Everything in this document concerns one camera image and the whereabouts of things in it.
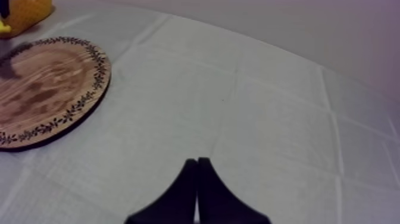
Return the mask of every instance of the black object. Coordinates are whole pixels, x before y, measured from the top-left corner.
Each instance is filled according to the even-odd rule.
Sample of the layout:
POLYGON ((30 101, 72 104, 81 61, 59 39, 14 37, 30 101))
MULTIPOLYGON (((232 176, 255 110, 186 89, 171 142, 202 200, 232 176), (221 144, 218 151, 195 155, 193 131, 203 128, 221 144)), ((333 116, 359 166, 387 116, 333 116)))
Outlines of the black object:
POLYGON ((9 0, 0 0, 0 15, 7 18, 10 15, 9 0))
POLYGON ((196 207, 197 162, 188 159, 169 189, 125 224, 193 224, 196 207))
POLYGON ((193 224, 196 193, 201 224, 271 224, 229 191, 208 158, 186 160, 169 189, 125 224, 193 224))
POLYGON ((225 186, 209 158, 199 158, 198 200, 202 224, 271 224, 269 218, 241 202, 225 186))

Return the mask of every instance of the dark stain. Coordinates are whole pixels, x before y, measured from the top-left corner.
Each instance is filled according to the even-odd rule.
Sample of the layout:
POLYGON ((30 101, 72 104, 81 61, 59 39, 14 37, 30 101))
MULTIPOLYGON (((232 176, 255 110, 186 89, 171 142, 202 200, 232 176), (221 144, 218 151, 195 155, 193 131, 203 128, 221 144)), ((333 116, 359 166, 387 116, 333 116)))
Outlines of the dark stain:
POLYGON ((23 105, 19 108, 18 111, 14 112, 12 116, 19 116, 24 114, 25 112, 29 111, 32 108, 32 105, 38 102, 43 102, 46 99, 52 98, 55 94, 57 94, 58 90, 51 89, 47 90, 44 92, 41 92, 39 94, 36 94, 35 96, 31 97, 27 101, 24 102, 23 105))
POLYGON ((22 98, 21 94, 18 94, 14 97, 12 97, 9 101, 3 103, 3 106, 6 107, 8 104, 12 103, 13 101, 18 101, 22 98))
POLYGON ((42 86, 43 86, 43 83, 34 82, 34 83, 30 84, 26 89, 31 90, 31 91, 38 91, 41 89, 42 86))
POLYGON ((47 113, 47 106, 46 105, 41 106, 39 109, 39 112, 40 112, 40 114, 47 113))
POLYGON ((58 90, 56 89, 50 89, 44 92, 41 92, 39 94, 36 94, 35 96, 31 97, 26 101, 26 104, 34 104, 37 102, 43 102, 46 99, 52 98, 55 94, 57 94, 58 90))

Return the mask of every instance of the wood grain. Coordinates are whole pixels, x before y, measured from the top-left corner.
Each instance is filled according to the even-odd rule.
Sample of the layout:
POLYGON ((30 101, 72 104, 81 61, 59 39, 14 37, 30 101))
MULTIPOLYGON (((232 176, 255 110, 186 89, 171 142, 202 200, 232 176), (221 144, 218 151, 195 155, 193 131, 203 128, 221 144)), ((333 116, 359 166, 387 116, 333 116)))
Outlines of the wood grain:
POLYGON ((107 88, 105 53, 78 38, 23 45, 0 59, 0 148, 25 147, 73 125, 107 88))

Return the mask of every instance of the white fabric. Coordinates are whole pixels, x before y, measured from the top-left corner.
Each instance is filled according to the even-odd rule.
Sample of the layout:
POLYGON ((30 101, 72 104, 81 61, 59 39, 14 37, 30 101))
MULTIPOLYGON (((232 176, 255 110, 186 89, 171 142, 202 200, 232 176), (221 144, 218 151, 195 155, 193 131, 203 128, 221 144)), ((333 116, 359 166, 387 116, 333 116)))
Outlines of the white fabric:
POLYGON ((75 36, 112 61, 109 91, 65 137, 0 154, 0 223, 123 223, 190 157, 277 224, 391 224, 400 106, 297 55, 197 21, 55 1, 28 32, 75 36))

